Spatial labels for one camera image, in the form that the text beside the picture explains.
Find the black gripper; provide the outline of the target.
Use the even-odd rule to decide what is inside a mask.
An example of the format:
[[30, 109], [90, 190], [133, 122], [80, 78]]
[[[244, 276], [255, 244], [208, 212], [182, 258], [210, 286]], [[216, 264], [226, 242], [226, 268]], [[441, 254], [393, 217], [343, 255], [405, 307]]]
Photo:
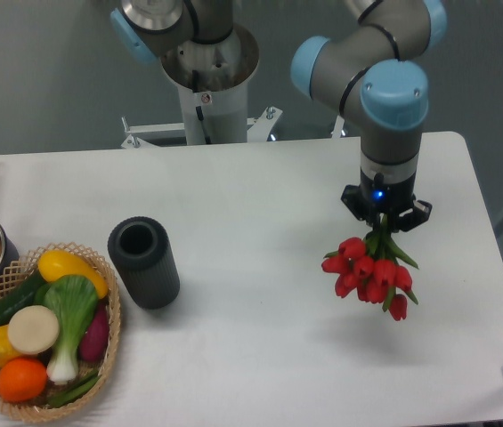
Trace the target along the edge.
[[408, 232], [429, 220], [433, 205], [416, 199], [414, 184], [416, 174], [397, 183], [386, 183], [381, 173], [370, 179], [361, 172], [359, 185], [346, 185], [341, 195], [342, 203], [350, 213], [372, 229], [377, 229], [386, 218], [390, 232]]

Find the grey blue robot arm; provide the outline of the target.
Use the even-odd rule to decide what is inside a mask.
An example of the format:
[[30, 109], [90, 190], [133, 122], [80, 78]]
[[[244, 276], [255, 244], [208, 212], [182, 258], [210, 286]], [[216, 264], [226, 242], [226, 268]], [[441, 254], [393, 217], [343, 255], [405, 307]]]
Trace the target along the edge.
[[[301, 93], [332, 109], [361, 135], [361, 181], [342, 201], [371, 227], [408, 231], [432, 207], [416, 198], [428, 81], [415, 59], [447, 28], [439, 1], [351, 1], [357, 30], [342, 41], [304, 41], [291, 61]], [[230, 1], [123, 1], [110, 21], [142, 63], [158, 61], [175, 84], [191, 145], [247, 140], [247, 85], [255, 38], [233, 19]]]

